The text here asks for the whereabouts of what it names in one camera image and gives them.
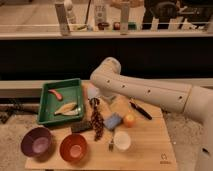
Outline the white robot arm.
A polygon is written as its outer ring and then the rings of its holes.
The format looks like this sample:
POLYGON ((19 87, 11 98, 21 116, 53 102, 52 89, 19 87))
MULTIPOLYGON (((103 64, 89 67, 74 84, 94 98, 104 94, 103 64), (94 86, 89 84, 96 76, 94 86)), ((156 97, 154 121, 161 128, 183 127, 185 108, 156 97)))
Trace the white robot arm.
POLYGON ((203 126, 195 171, 213 171, 213 90, 192 84, 122 76, 121 64, 105 58, 90 75, 104 96, 112 93, 142 100, 166 111, 182 113, 203 126))

